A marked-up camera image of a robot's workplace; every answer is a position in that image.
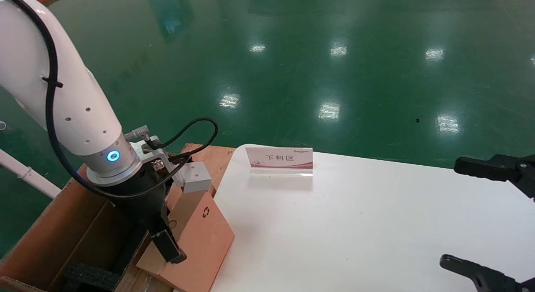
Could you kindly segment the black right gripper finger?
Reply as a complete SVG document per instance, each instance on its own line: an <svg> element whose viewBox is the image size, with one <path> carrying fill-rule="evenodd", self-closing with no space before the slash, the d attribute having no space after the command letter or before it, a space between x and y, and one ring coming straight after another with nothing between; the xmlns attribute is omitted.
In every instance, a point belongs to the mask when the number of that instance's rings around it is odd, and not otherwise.
<svg viewBox="0 0 535 292"><path fill-rule="evenodd" d="M535 156L513 157L496 154L489 160L459 157L454 164L457 174L486 178L491 181L510 181L530 199L535 198Z"/></svg>
<svg viewBox="0 0 535 292"><path fill-rule="evenodd" d="M517 282L497 270L449 254L441 256L440 266L470 279L478 292L533 292L535 290L534 278Z"/></svg>

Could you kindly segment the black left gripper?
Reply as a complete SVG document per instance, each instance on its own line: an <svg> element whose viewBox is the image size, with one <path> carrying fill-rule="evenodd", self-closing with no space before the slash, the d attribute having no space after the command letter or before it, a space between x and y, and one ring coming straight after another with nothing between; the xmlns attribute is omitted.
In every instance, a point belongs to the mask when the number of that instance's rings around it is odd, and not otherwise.
<svg viewBox="0 0 535 292"><path fill-rule="evenodd" d="M142 164L130 177L115 182L114 185L98 187L101 191L125 198L105 198L126 212L129 217L151 232L151 239L167 263L179 264L187 259L185 252L178 246L168 227L168 208L166 206L166 185L151 164Z"/></svg>

